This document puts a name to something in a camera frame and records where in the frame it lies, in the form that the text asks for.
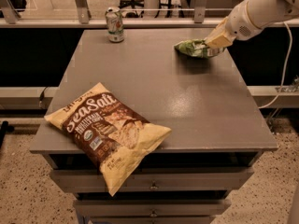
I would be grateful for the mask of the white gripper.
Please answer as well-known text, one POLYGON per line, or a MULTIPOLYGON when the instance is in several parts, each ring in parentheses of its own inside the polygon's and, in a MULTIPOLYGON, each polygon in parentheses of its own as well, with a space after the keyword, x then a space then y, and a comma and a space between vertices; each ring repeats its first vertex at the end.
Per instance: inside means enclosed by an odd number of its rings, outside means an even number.
POLYGON ((210 48, 226 48, 233 44, 234 38, 245 41, 262 32, 249 17, 248 3, 249 0, 244 0, 235 6, 228 17, 225 17, 205 38, 205 43, 210 48))

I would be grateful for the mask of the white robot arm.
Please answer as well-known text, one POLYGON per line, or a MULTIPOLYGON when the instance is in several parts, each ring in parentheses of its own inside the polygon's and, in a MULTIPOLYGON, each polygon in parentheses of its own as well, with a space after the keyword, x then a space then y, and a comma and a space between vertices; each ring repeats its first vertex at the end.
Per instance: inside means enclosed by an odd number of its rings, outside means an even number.
POLYGON ((235 40, 249 40, 264 28, 299 15, 299 0, 244 0, 205 38, 212 48, 226 48, 235 40))

